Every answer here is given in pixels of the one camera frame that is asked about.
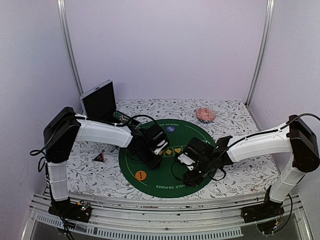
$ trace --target wire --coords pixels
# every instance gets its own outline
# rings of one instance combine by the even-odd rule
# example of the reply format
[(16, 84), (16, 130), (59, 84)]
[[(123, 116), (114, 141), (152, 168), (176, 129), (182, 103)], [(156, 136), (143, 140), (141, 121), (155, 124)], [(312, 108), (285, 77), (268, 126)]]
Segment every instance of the wire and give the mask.
[(38, 173), (41, 173), (42, 169), (44, 169), (45, 165), (46, 165), (46, 161), (43, 162), (42, 166), (40, 167), (40, 164), (42, 162), (43, 159), (46, 159), (46, 156), (43, 156), (39, 159), (38, 161)]
[(67, 120), (70, 120), (70, 119), (73, 119), (74, 116), (68, 116), (66, 118), (63, 119), (63, 121), (59, 122), (58, 125), (55, 127), (55, 130), (53, 131), (51, 137), (49, 138), (49, 140), (46, 142), (46, 144), (41, 148), (41, 149), (34, 149), (34, 150), (31, 150), (29, 152), (29, 155), (30, 156), (37, 156), (39, 154), (43, 154), (43, 155), (46, 155), (44, 150), (46, 149), (46, 147), (49, 145), (49, 143), (52, 141), (52, 139), (54, 138), (54, 136), (56, 135), (56, 133), (60, 130), (60, 126), (65, 124)]
[(155, 124), (158, 124), (154, 118), (152, 118), (151, 116), (145, 115), (145, 114), (138, 114), (138, 115), (132, 116), (132, 117), (130, 117), (128, 122), (130, 122), (133, 119), (140, 118), (140, 117), (148, 118), (148, 119), (152, 120)]
[(294, 119), (292, 119), (290, 122), (288, 122), (286, 125), (284, 125), (283, 127), (281, 127), (280, 129), (285, 129), (286, 127), (288, 127), (290, 124), (292, 124), (295, 120), (303, 117), (303, 116), (311, 116), (314, 117), (316, 119), (318, 119), (320, 121), (320, 117), (318, 117), (317, 115), (313, 114), (313, 113), (302, 113), (299, 116), (296, 116)]
[[(50, 189), (50, 197), (51, 197), (51, 199), (53, 200), (54, 197), (53, 197), (52, 192), (51, 192), (51, 186), (50, 186), (50, 184), (49, 184), (49, 189)], [(66, 220), (66, 218), (69, 217), (69, 216), (67, 216), (67, 217), (62, 217), (61, 214), (59, 213), (59, 211), (56, 209), (56, 206), (55, 206), (54, 203), (52, 203), (52, 206), (53, 206), (54, 211), (56, 212), (56, 214), (58, 215), (58, 217), (60, 218), (60, 220), (61, 220), (62, 223), (63, 223), (63, 229), (64, 229), (64, 232), (65, 232), (64, 235), (68, 238), (68, 240), (75, 240), (74, 237), (73, 237), (72, 234), (71, 234), (70, 229), (69, 229), (69, 226), (70, 226), (70, 227), (74, 227), (74, 226), (72, 226), (72, 225)]]
[(279, 218), (278, 222), (280, 223), (280, 220), (281, 220), (284, 216), (281, 214), (281, 212), (279, 212), (279, 213), (280, 213), (280, 218)]
[(210, 173), (208, 174), (208, 176), (209, 176), (209, 178), (210, 178), (211, 180), (218, 182), (218, 181), (223, 180), (223, 179), (227, 176), (227, 172), (226, 172), (223, 168), (219, 168), (219, 169), (221, 170), (221, 172), (223, 172), (223, 177), (220, 178), (220, 179), (214, 179), (213, 176), (210, 176), (210, 174), (211, 174), (212, 172), (214, 172), (214, 171), (212, 171), (212, 172), (210, 172)]
[(128, 157), (128, 158), (130, 158), (131, 160), (134, 160), (134, 161), (140, 161), (139, 159), (134, 159), (133, 157), (131, 157), (131, 156), (129, 156), (129, 154), (128, 153), (125, 153), (125, 155)]
[(175, 178), (175, 180), (177, 181), (180, 181), (180, 182), (183, 182), (184, 180), (177, 177), (175, 174), (174, 174), (174, 165), (177, 164), (178, 162), (177, 161), (174, 161), (172, 164), (171, 164), (171, 167), (170, 167), (170, 170), (171, 170), (171, 174), (172, 176)]
[(289, 222), (290, 218), (291, 218), (291, 215), (292, 215), (292, 209), (294, 207), (294, 202), (292, 201), (292, 197), (290, 196), (290, 194), (288, 194), (288, 197), (290, 198), (290, 202), (291, 202), (291, 208), (290, 208), (290, 214), (289, 214), (289, 217), (287, 218), (287, 220), (285, 221), (285, 223), (280, 227), (278, 228), (276, 231), (274, 231), (274, 233), (277, 233), (279, 232), (281, 229), (283, 229)]

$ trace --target purple circle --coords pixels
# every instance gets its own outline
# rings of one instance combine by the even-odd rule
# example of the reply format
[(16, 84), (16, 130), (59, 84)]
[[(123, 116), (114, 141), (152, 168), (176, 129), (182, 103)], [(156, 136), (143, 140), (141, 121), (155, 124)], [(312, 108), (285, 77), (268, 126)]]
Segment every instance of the purple circle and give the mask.
[(169, 133), (173, 133), (176, 130), (176, 128), (174, 126), (167, 126), (166, 127), (166, 131)]

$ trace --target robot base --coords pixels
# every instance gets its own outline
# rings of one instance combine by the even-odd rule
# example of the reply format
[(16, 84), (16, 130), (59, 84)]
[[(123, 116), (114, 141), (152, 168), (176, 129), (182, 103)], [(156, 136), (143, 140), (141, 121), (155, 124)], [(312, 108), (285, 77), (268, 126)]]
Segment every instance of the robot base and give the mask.
[(90, 206), (83, 209), (83, 204), (71, 203), (70, 199), (64, 201), (52, 201), (48, 213), (83, 223), (88, 223), (92, 208)]
[(270, 189), (271, 186), (265, 193), (263, 203), (253, 206), (246, 206), (241, 209), (241, 217), (243, 217), (245, 223), (268, 219), (285, 213), (282, 203), (277, 203), (270, 200)]

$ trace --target black cable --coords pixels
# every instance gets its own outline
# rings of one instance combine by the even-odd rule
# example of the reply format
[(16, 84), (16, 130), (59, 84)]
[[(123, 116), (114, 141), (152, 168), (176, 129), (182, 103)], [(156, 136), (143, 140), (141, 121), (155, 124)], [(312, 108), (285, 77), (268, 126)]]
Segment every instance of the black cable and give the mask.
[(178, 162), (174, 161), (174, 162), (171, 164), (171, 167), (170, 167), (171, 174), (172, 174), (172, 176), (175, 178), (175, 180), (180, 181), (180, 182), (183, 182), (183, 181), (184, 181), (183, 179), (177, 177), (177, 176), (174, 174), (174, 165), (175, 165), (176, 163), (178, 163)]
[[(50, 197), (51, 199), (54, 199), (52, 196), (52, 191), (51, 191), (51, 186), (49, 184), (49, 189), (50, 189)], [(54, 203), (52, 203), (53, 209), (55, 210), (56, 214), (58, 215), (58, 217), (60, 218), (60, 220), (63, 223), (63, 229), (65, 232), (65, 236), (68, 238), (68, 240), (75, 240), (74, 237), (71, 234), (71, 231), (68, 227), (68, 225), (70, 225), (71, 227), (73, 227), (67, 220), (66, 217), (62, 217), (61, 214), (59, 213), (59, 211), (56, 209), (56, 206)]]
[(216, 181), (216, 182), (223, 180), (223, 179), (227, 176), (227, 172), (226, 172), (223, 168), (221, 168), (220, 170), (221, 170), (221, 172), (223, 172), (223, 177), (222, 177), (222, 178), (220, 178), (220, 179), (215, 179), (213, 176), (210, 176), (210, 174), (211, 174), (212, 172), (214, 172), (214, 170), (208, 174), (209, 178), (210, 178), (211, 180), (213, 180), (213, 181)]
[(145, 115), (145, 114), (138, 114), (138, 115), (132, 116), (132, 117), (130, 117), (128, 122), (130, 122), (133, 119), (139, 118), (139, 117), (148, 118), (148, 119), (152, 120), (155, 124), (158, 124), (157, 121), (154, 118), (152, 118), (151, 116)]
[(46, 147), (49, 145), (49, 143), (52, 141), (52, 139), (54, 138), (54, 136), (56, 135), (56, 133), (60, 130), (60, 126), (65, 124), (67, 120), (69, 119), (73, 119), (74, 116), (69, 116), (69, 117), (66, 117), (63, 119), (63, 121), (59, 122), (59, 124), (55, 127), (55, 130), (53, 131), (51, 137), (49, 138), (49, 140), (46, 142), (46, 144), (41, 148), (41, 149), (34, 149), (34, 150), (31, 150), (29, 152), (29, 155), (30, 156), (37, 156), (39, 154), (43, 154), (43, 155), (46, 155), (44, 150), (46, 149)]
[(320, 121), (320, 117), (318, 117), (317, 115), (313, 114), (313, 113), (302, 113), (299, 116), (296, 116), (294, 119), (292, 119), (290, 122), (288, 122), (286, 125), (284, 125), (283, 127), (280, 128), (280, 130), (285, 129), (286, 127), (288, 127), (290, 124), (292, 124), (295, 120), (303, 117), (303, 116), (311, 116), (314, 117), (316, 119), (318, 119)]
[(275, 219), (276, 220), (275, 225), (273, 227), (271, 227), (269, 230), (263, 231), (262, 227), (259, 224), (256, 225), (256, 228), (264, 235), (270, 235), (270, 234), (275, 233), (273, 231), (273, 229), (274, 228), (277, 229), (278, 225), (280, 224), (280, 220), (283, 218), (283, 215), (281, 214), (280, 211), (279, 211), (279, 216), (280, 216), (280, 218), (279, 219), (277, 219), (277, 218)]
[(280, 227), (278, 228), (277, 230), (275, 230), (273, 233), (277, 233), (279, 232), (281, 229), (283, 229), (289, 222), (290, 218), (291, 218), (291, 215), (292, 215), (292, 210), (293, 210), (293, 207), (294, 207), (294, 202), (292, 201), (292, 197), (290, 196), (290, 194), (288, 194), (288, 197), (290, 198), (290, 201), (291, 201), (291, 208), (290, 208), (290, 214), (287, 218), (287, 220), (285, 221), (285, 223)]
[(139, 159), (134, 159), (133, 157), (131, 157), (131, 156), (129, 156), (129, 154), (128, 153), (125, 153), (125, 155), (128, 157), (128, 158), (130, 158), (130, 159), (132, 159), (132, 160), (134, 160), (134, 161), (140, 161)]
[(40, 167), (40, 164), (42, 162), (43, 159), (46, 159), (46, 156), (43, 156), (39, 159), (38, 161), (38, 173), (41, 173), (42, 169), (44, 169), (45, 165), (46, 165), (46, 161), (43, 162), (42, 166)]

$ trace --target white patterned tablecloth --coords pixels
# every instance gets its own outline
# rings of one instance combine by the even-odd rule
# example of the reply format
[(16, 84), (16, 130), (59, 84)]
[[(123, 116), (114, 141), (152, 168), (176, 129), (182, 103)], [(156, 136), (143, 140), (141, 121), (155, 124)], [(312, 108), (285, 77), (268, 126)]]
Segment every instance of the white patterned tablecloth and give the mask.
[[(236, 100), (145, 99), (119, 100), (117, 109), (129, 116), (146, 114), (155, 119), (180, 119), (206, 130), (216, 141), (228, 135), (241, 136), (258, 129), (247, 108)], [(214, 122), (205, 124), (197, 120), (198, 108), (211, 108), (216, 112)], [(104, 151), (105, 162), (93, 161)], [(69, 191), (100, 197), (137, 200), (162, 200), (134, 188), (122, 174), (118, 163), (119, 148), (94, 142), (76, 142), (67, 161)], [(226, 178), (211, 181), (200, 191), (179, 199), (225, 198), (264, 192), (279, 176), (270, 155), (255, 157), (226, 166)], [(218, 170), (215, 178), (223, 173)]]

